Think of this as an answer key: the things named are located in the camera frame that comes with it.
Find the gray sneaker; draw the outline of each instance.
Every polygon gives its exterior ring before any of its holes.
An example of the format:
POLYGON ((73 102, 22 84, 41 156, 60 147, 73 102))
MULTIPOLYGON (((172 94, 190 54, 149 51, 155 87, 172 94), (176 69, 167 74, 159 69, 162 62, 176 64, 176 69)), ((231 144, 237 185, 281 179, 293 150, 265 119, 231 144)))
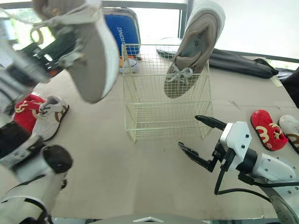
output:
POLYGON ((185 94, 198 80, 223 30, 225 13, 212 1, 195 5, 164 82, 169 98, 185 94))
POLYGON ((50 27, 54 36, 62 28, 74 30, 81 46, 75 53, 81 57, 64 68, 85 101, 102 100, 119 75, 119 51, 105 22, 101 0, 36 0, 35 10, 43 20, 58 16, 59 23, 50 27))

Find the wire basket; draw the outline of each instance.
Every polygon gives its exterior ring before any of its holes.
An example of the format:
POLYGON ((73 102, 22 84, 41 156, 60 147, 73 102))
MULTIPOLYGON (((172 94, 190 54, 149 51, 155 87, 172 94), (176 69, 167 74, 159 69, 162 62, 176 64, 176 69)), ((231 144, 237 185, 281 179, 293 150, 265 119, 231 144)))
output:
POLYGON ((166 88, 167 71, 178 47, 122 46, 125 129, 134 142, 169 137, 204 138, 211 130, 194 118, 195 115, 213 116, 208 63, 200 74, 192 76, 196 78, 193 86, 180 97, 172 98, 173 89, 166 88), (135 55, 137 68, 128 66, 131 55, 135 55))

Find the beige table surface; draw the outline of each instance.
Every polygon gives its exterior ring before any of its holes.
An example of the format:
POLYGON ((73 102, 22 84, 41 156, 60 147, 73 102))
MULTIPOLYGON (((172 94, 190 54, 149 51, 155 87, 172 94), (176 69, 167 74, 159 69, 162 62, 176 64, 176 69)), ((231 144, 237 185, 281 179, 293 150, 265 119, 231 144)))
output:
MULTIPOLYGON (((267 110, 276 122, 299 110, 283 87, 271 80, 211 69, 214 116, 223 121, 249 122, 253 111, 267 110)), ((80 98, 70 76, 64 72, 47 85, 39 85, 42 96, 57 94, 70 104, 58 135, 50 142, 67 148, 74 158, 68 186, 57 198, 53 215, 58 217, 108 218, 132 213, 171 213, 198 219, 275 217, 271 204, 246 193, 214 195, 219 166, 211 174, 191 161, 176 146, 178 140, 211 157, 221 134, 213 130, 198 138, 145 140, 134 144, 124 131, 122 76, 100 103, 89 105, 80 98)), ((268 152, 257 134, 250 147, 257 152, 283 156, 298 165, 289 144, 268 152)), ((13 176, 0 169, 0 193, 16 184, 13 176)), ((237 172, 225 175, 221 189, 247 186, 237 172)))

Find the shoe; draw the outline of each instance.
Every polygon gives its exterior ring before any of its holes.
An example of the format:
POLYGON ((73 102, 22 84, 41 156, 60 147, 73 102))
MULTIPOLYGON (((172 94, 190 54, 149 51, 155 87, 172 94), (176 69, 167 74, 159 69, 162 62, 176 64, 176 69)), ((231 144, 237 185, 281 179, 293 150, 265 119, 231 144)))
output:
POLYGON ((74 29, 80 44, 76 52, 81 57, 72 62, 68 72, 83 100, 99 102, 111 91, 119 75, 119 50, 105 22, 101 0, 35 1, 35 10, 43 20, 56 16, 59 25, 50 26, 54 36, 63 28, 74 29))
POLYGON ((251 115, 251 124, 254 127, 262 145, 270 151, 282 149, 288 139, 282 133, 280 127, 265 110, 257 110, 251 115))
POLYGON ((289 139, 291 146, 299 154, 299 121, 291 115, 285 115, 279 119, 278 125, 289 139))
POLYGON ((169 98, 185 94, 196 83, 223 30, 225 13, 221 6, 205 1, 192 11, 183 40, 171 61, 164 82, 169 98))
MULTIPOLYGON (((131 71, 136 72, 138 70, 138 62, 132 58, 128 58, 128 61, 130 63, 131 71)), ((122 58, 120 57, 120 73, 124 73, 124 71, 129 72, 128 61, 126 61, 123 66, 122 58)))
POLYGON ((69 108, 70 106, 62 98, 48 97, 47 101, 40 106, 32 133, 41 136, 44 141, 53 138, 69 108))
POLYGON ((30 94, 15 106, 15 122, 32 134, 39 113, 39 107, 44 102, 43 98, 30 94))

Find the red plush slipper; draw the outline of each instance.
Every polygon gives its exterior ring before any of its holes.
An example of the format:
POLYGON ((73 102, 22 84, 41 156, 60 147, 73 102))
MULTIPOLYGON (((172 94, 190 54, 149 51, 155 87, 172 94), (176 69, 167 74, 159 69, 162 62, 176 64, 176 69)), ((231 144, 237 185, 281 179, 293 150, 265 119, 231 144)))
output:
POLYGON ((280 127, 273 123, 273 120, 265 110, 257 110, 251 115, 251 124, 254 127, 262 145, 270 151, 277 151, 283 148, 288 139, 282 133, 280 127))
POLYGON ((33 127, 36 124, 36 115, 39 113, 39 107, 44 102, 44 99, 30 94, 30 96, 15 106, 15 122, 32 133, 33 127))

